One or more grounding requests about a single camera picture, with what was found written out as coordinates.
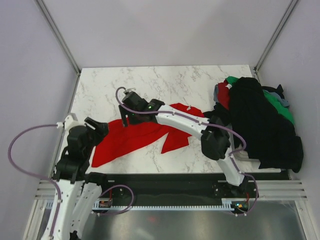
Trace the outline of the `bright red t shirt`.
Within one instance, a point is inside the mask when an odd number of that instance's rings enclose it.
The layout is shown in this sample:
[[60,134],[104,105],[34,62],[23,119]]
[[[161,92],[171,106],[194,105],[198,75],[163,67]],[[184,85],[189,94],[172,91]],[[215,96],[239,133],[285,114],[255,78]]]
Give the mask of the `bright red t shirt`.
[[116,119],[109,122],[108,127],[108,135],[95,148],[91,164],[93,168],[98,168],[117,158],[144,148],[163,136],[166,136],[166,139],[162,145],[162,154],[187,147],[191,136],[174,127],[154,122],[129,124],[124,127],[122,120]]

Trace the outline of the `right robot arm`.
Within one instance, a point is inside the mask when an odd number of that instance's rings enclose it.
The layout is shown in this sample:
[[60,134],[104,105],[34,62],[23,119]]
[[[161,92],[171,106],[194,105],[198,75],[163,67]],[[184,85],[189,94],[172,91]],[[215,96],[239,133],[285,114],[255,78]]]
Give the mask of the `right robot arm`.
[[160,100],[126,96],[119,102],[121,119],[102,123],[86,117],[80,124],[95,132],[102,131],[93,148],[92,166],[97,168],[117,158],[144,148],[167,136],[161,152],[171,152],[189,145],[189,137],[200,141],[201,153],[217,162],[235,197],[247,191],[246,177],[230,156],[232,130],[219,118],[206,118],[198,109],[187,112],[186,106],[168,105]]

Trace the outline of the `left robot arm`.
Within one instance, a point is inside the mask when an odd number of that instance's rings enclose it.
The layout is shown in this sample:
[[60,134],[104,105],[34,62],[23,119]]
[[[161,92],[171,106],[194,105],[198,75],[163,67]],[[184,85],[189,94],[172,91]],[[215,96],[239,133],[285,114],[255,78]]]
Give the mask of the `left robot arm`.
[[67,131],[67,145],[49,179],[55,187],[55,194],[41,237],[43,240],[80,240],[85,224],[100,197],[117,188],[126,189],[134,195],[127,185],[116,184],[110,187],[106,182],[106,174],[86,173],[94,148],[110,132],[108,123],[90,117],[80,122],[71,113],[65,118],[62,127]]

